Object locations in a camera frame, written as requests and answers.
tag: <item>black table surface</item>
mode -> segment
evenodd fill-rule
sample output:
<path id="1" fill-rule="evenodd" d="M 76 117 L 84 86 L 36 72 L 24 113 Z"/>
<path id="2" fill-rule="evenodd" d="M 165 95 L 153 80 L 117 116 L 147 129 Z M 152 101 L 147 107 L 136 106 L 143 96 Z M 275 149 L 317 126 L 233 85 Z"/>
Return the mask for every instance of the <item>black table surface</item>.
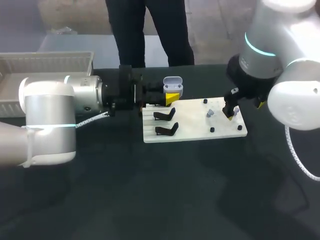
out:
<path id="1" fill-rule="evenodd" d="M 233 87 L 224 65 L 135 72 L 146 81 L 181 76 L 184 99 Z M 320 184 L 296 165 L 266 106 L 240 108 L 247 137 L 145 144 L 137 112 L 118 112 L 77 130 L 70 163 L 1 169 L 0 239 L 320 239 Z M 320 131 L 292 131 L 292 140 L 320 175 Z"/>

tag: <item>white plastic board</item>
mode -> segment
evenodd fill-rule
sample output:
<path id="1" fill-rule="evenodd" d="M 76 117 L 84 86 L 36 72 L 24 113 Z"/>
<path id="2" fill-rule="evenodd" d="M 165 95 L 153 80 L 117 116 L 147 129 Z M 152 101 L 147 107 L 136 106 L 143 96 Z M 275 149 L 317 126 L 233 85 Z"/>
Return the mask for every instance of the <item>white plastic board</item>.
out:
<path id="1" fill-rule="evenodd" d="M 241 111 L 230 121 L 222 112 L 225 106 L 223 97 L 175 101 L 171 107 L 147 105 L 142 109 L 143 140 L 145 143 L 183 142 L 209 139 L 245 137 L 248 134 Z M 171 121 L 155 120 L 154 112 L 170 113 L 175 108 Z M 207 117 L 209 109 L 214 115 Z M 179 128 L 174 136 L 157 135 L 155 127 L 171 129 L 178 122 Z"/>

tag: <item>yellow block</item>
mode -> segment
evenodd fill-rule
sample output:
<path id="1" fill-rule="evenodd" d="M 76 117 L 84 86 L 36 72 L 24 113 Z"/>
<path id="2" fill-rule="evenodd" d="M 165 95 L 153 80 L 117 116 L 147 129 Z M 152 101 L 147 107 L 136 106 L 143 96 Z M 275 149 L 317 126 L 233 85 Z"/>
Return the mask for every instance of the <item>yellow block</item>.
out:
<path id="1" fill-rule="evenodd" d="M 260 102 L 258 109 L 260 109 L 265 103 L 266 103 L 265 101 Z"/>
<path id="2" fill-rule="evenodd" d="M 178 101 L 180 98 L 179 93 L 166 93 L 165 94 L 165 105 L 168 106 L 169 104 L 172 104 L 175 101 Z"/>

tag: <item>white coiled cable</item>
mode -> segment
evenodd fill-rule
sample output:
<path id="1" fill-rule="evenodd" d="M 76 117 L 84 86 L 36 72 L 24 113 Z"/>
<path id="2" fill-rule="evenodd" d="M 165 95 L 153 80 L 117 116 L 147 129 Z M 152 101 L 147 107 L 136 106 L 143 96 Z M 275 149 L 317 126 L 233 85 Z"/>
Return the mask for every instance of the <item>white coiled cable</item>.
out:
<path id="1" fill-rule="evenodd" d="M 286 142 L 288 143 L 288 147 L 290 149 L 290 152 L 291 152 L 294 160 L 298 164 L 298 166 L 301 168 L 301 170 L 305 173 L 305 175 L 307 175 L 312 180 L 320 182 L 320 177 L 315 176 L 311 172 L 309 172 L 306 169 L 306 167 L 303 165 L 303 163 L 300 161 L 300 159 L 295 151 L 294 145 L 292 144 L 291 137 L 290 137 L 290 129 L 288 126 L 285 126 L 285 137 L 286 137 Z"/>
<path id="2" fill-rule="evenodd" d="M 110 115 L 108 114 L 108 112 L 106 111 L 106 112 L 103 112 L 103 113 L 101 113 L 101 114 L 99 114 L 99 115 L 96 115 L 96 116 L 93 116 L 93 117 L 91 117 L 91 118 L 89 118 L 89 119 L 87 119 L 87 120 L 84 120 L 84 121 L 82 121 L 82 122 L 79 122 L 77 125 L 75 125 L 75 128 L 77 129 L 77 128 L 80 128 L 80 127 L 82 127 L 82 126 L 84 126 L 84 125 L 87 125 L 87 124 L 89 124 L 89 123 L 92 123 L 93 121 L 95 121 L 95 120 L 98 120 L 98 119 L 104 119 L 104 118 L 107 118 L 107 117 L 109 117 Z"/>

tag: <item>person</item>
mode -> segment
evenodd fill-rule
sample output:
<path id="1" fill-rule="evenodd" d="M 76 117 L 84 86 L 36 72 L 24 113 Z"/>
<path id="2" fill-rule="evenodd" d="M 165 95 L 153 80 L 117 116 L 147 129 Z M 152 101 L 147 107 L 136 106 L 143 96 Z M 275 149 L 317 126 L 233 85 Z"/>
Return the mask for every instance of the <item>person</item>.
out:
<path id="1" fill-rule="evenodd" d="M 146 7 L 152 16 L 170 67 L 194 65 L 185 0 L 105 0 L 121 65 L 144 68 Z"/>

